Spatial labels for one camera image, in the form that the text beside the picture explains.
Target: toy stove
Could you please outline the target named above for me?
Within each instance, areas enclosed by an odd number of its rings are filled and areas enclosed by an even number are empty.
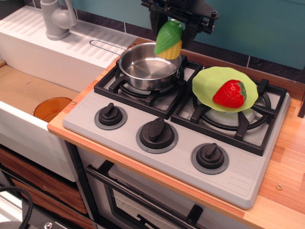
[[[160,91],[130,87],[116,65],[63,126],[242,208],[250,208],[290,103],[285,89],[255,82],[259,98],[238,113],[201,104],[192,79],[203,66],[183,56]]]

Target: faucet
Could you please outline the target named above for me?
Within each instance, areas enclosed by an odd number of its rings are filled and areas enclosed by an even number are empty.
[[[46,25],[46,35],[50,40],[57,41],[70,34],[70,28],[76,25],[72,0],[65,0],[68,9],[62,10],[58,0],[41,0],[41,10]]]

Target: oven window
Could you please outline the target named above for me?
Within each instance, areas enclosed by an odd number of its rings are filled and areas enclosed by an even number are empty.
[[[109,187],[106,190],[113,215],[133,229],[181,228],[122,193]]]

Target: burner grate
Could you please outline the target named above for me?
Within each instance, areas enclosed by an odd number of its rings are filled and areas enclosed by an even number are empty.
[[[192,91],[192,85],[189,85],[186,92],[186,96],[181,101],[181,103],[178,104],[177,109],[172,114],[171,121],[194,131],[197,131],[199,133],[202,133],[204,135],[231,144],[240,149],[262,156],[264,153],[264,149],[267,145],[270,133],[273,129],[275,119],[278,115],[279,109],[281,108],[283,99],[286,95],[286,89],[269,85],[268,81],[265,79],[263,79],[261,82],[254,82],[258,85],[257,89],[259,97],[263,98],[265,102],[265,105],[255,104],[251,108],[262,115],[261,118],[259,118],[254,123],[250,124],[243,112],[238,113],[238,126],[228,126],[215,122],[214,120],[205,115],[211,108],[203,104],[198,105],[197,98]],[[275,106],[275,109],[271,108],[271,101],[267,95],[267,92],[279,96],[279,100],[277,105]],[[180,116],[180,114],[182,113],[184,107],[189,102],[189,100],[193,101],[195,111],[191,114],[190,118],[185,118]],[[250,141],[244,140],[244,136],[249,130],[259,128],[259,126],[261,125],[268,125],[268,128],[264,133],[265,135],[263,137],[261,145],[256,145],[251,143]],[[228,134],[226,131],[235,131],[236,133]]]
[[[195,70],[191,76],[191,79],[198,74],[200,70],[203,69],[202,64],[194,63],[188,61],[186,56],[182,56],[182,65],[180,67],[180,73],[178,75],[176,85],[170,86],[168,88],[143,93],[138,93],[137,91],[131,91],[126,89],[126,81],[123,77],[120,77],[120,69],[118,63],[114,68],[112,68],[95,86],[94,92],[100,95],[111,98],[115,101],[121,102],[123,104],[135,107],[142,111],[148,112],[150,114],[156,115],[160,118],[168,119],[175,105],[178,103],[181,95],[184,93],[187,85],[191,82],[184,79],[184,69],[190,68]],[[163,97],[171,96],[172,101],[164,108],[160,108],[156,105],[158,101],[162,100]]]

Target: toy strawberry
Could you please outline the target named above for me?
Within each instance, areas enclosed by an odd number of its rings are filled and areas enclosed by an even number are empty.
[[[239,80],[229,80],[213,96],[213,101],[221,106],[239,108],[246,101],[246,89]]]

